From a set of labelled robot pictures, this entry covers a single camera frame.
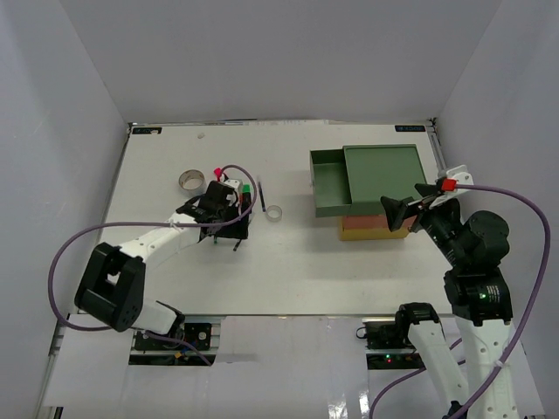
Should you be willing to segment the purple tip pen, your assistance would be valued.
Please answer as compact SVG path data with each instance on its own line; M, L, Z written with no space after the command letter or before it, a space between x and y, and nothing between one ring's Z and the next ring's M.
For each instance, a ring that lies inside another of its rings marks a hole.
M258 187L259 187L259 198L260 198L260 202L261 202L261 208L262 208L262 211L264 213L266 213L266 201L265 201L264 190L263 190L263 186L262 186L262 180L261 180L260 176L258 177L257 182L258 182Z

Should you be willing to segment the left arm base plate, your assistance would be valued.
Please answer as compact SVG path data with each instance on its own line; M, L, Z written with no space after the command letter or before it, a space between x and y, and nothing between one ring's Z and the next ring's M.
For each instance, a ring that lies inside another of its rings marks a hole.
M175 331L166 335L167 338L183 340L200 351L210 348L212 324L211 323L184 323ZM184 345L156 340L138 332L135 334L133 349L136 351L163 351L187 349Z

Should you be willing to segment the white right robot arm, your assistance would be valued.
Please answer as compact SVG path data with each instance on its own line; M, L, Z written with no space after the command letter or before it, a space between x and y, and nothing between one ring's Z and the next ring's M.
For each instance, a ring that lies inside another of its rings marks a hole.
M462 339L466 369L447 346L443 327L427 303L399 307L394 335L403 347L415 347L448 416L516 418L510 366L500 357L509 342L513 318L510 291L500 271L509 252L507 222L480 210L461 219L456 198L440 197L431 185L417 185L422 198L382 197L390 230L411 218L451 268L444 275L446 297Z

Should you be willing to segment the green drawer tray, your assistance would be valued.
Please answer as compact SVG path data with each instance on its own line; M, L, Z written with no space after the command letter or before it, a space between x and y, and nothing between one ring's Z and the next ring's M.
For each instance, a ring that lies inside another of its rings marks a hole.
M312 150L310 172L315 215L382 214L380 168L372 146Z

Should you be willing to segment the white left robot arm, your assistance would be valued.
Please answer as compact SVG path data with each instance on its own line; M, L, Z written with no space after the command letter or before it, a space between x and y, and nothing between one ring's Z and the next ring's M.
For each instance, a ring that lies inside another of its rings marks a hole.
M212 181L176 209L168 224L119 245L98 244L87 262L74 304L117 332L147 330L166 348L183 342L181 313L144 297L145 280L167 259L207 237L248 238L250 188L240 180Z

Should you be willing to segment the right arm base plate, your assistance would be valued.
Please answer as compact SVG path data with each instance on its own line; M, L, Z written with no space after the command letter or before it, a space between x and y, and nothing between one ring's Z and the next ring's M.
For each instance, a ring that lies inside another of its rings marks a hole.
M416 348L399 331L396 322L370 321L355 331L358 340L364 340L368 350L404 350L413 353Z

